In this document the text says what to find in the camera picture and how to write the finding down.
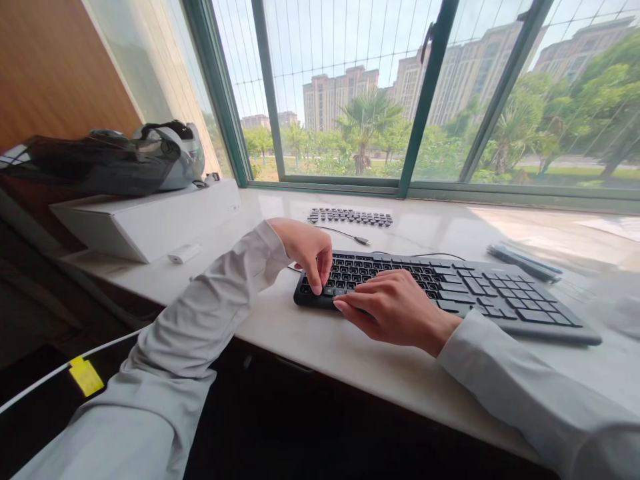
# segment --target white sleeve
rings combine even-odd
[[[142,330],[107,389],[14,479],[181,479],[215,372],[258,293],[291,261],[266,222]]]
[[[552,369],[479,312],[437,360],[562,478],[640,478],[640,418]]]

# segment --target green window frame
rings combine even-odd
[[[264,4],[263,0],[251,0],[267,110],[273,136],[278,182],[256,181],[253,178],[211,0],[182,1],[207,89],[220,119],[223,140],[229,151],[238,185],[242,188],[290,189],[398,199],[418,198],[508,203],[629,213],[640,211],[640,191],[562,188],[541,185],[495,185],[471,182],[471,177],[478,166],[482,152],[554,0],[533,0],[531,8],[518,17],[518,21],[523,22],[522,28],[505,64],[495,93],[489,102],[459,178],[453,182],[412,181],[411,178],[459,0],[443,0],[438,18],[433,24],[433,34],[430,38],[431,54],[409,138],[405,164],[399,179],[286,174]]]

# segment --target desk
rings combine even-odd
[[[312,207],[342,207],[393,215],[389,228],[327,223],[368,238],[364,247],[328,232],[335,249],[398,255],[448,252],[473,261],[495,261],[485,248],[518,242],[540,256],[555,256],[571,283],[551,290],[603,337],[598,347],[568,347],[520,340],[546,362],[640,415],[640,348],[611,327],[609,299],[640,291],[640,244],[575,222],[590,213],[542,211],[464,203],[394,200],[314,193],[241,190],[243,212],[195,241],[203,249],[185,265],[162,258],[150,265],[83,251],[61,260],[119,287],[168,305],[200,273],[260,220],[305,221]],[[490,416],[426,353],[370,340],[338,313],[298,307],[297,274],[284,270],[260,295],[236,336],[286,359],[400,405],[530,460],[538,461],[519,433]]]

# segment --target yellow sticker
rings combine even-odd
[[[69,363],[71,364],[69,372],[82,390],[82,393],[85,394],[85,397],[104,388],[105,384],[102,383],[100,376],[98,376],[89,360],[82,360],[82,357],[76,357]]]

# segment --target person's left hand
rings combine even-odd
[[[296,268],[304,268],[311,291],[322,293],[327,283],[333,256],[331,237],[306,223],[286,218],[267,220],[285,246],[287,256],[296,262]]]

